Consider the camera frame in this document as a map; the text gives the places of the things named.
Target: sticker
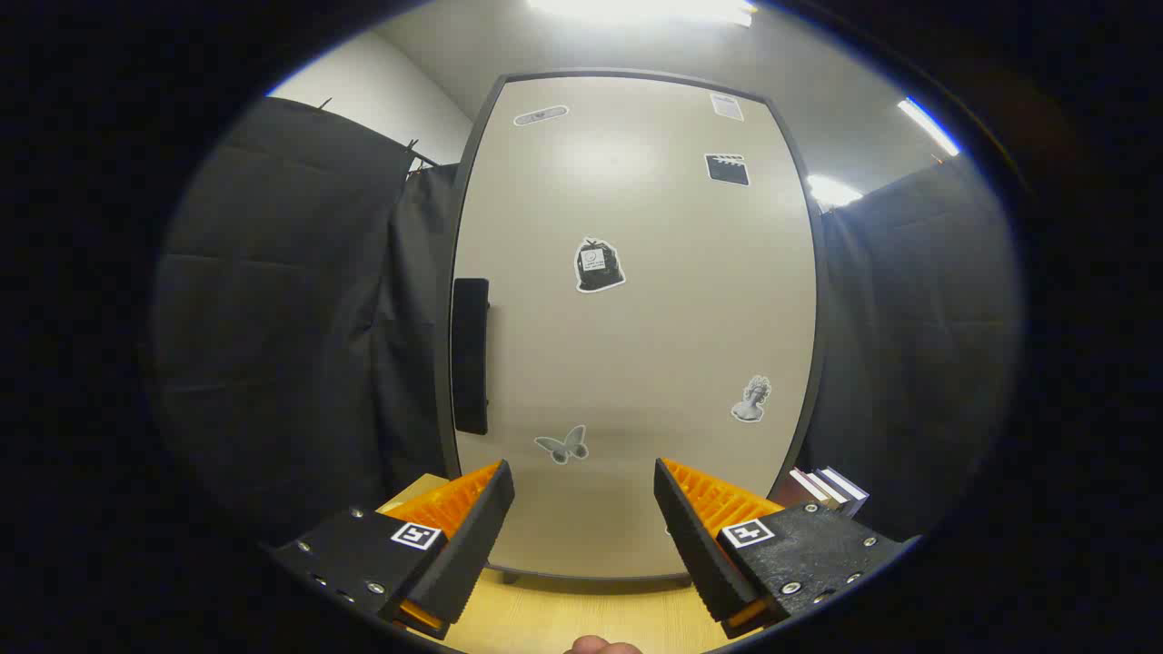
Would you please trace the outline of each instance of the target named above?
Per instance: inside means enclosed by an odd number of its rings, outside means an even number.
[[[711,179],[750,186],[750,182],[747,178],[747,163],[743,162],[743,155],[705,156],[707,158],[707,175],[711,176]]]
[[[771,396],[771,381],[762,375],[751,377],[743,389],[743,401],[732,407],[730,414],[740,422],[763,420],[763,403]]]
[[[723,95],[722,93],[711,92],[711,106],[714,107],[715,113],[733,118],[740,122],[743,121],[743,107],[739,105],[739,100],[732,98],[730,95]]]
[[[586,237],[573,255],[578,291],[597,293],[626,283],[618,249],[601,239]]]
[[[415,547],[416,549],[428,549],[438,535],[440,529],[426,527],[415,523],[405,523],[404,526],[395,532],[395,535],[392,536],[392,540],[400,545]]]
[[[761,523],[758,518],[723,527],[723,533],[727,534],[727,540],[735,546],[735,549],[763,542],[769,538],[776,538],[776,534],[771,533],[771,529]]]
[[[578,425],[565,434],[565,442],[549,436],[537,436],[533,439],[541,449],[549,453],[549,457],[558,465],[565,465],[570,457],[585,458],[590,456],[590,448],[585,445],[585,425]]]
[[[518,127],[525,127],[526,125],[531,125],[535,122],[541,122],[543,120],[563,116],[568,113],[570,113],[569,107],[566,107],[565,105],[557,105],[556,107],[547,107],[544,109],[537,109],[535,112],[521,114],[515,119],[513,119],[513,125]]]

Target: white wall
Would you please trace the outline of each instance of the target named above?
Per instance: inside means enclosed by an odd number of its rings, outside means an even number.
[[[461,161],[472,121],[402,52],[372,31],[335,48],[269,95],[320,106],[408,144],[436,163]]]

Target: stack of books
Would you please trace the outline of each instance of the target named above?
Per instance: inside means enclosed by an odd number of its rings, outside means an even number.
[[[869,493],[857,486],[834,468],[804,472],[792,468],[789,476],[776,485],[771,500],[782,506],[815,503],[849,518],[864,506]]]

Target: black curtain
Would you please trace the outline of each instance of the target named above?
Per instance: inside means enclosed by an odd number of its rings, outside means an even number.
[[[378,505],[393,485],[372,327],[380,284],[395,284],[385,254],[411,256],[388,219],[412,161],[355,122],[266,98],[209,155],[173,221],[152,317],[160,419],[170,447],[269,543]]]
[[[408,176],[387,233],[372,364],[381,449],[392,492],[424,472],[448,475],[441,452],[434,351],[448,321],[456,164]]]
[[[1009,223],[965,157],[821,222],[825,361],[797,463],[868,490],[869,527],[928,532],[1000,433],[1022,326]]]

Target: fingertip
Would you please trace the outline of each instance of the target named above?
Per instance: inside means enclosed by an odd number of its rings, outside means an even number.
[[[642,651],[629,642],[615,642],[602,647],[598,654],[642,654]]]
[[[583,635],[573,641],[572,654],[598,654],[602,647],[609,645],[605,638],[597,635]]]

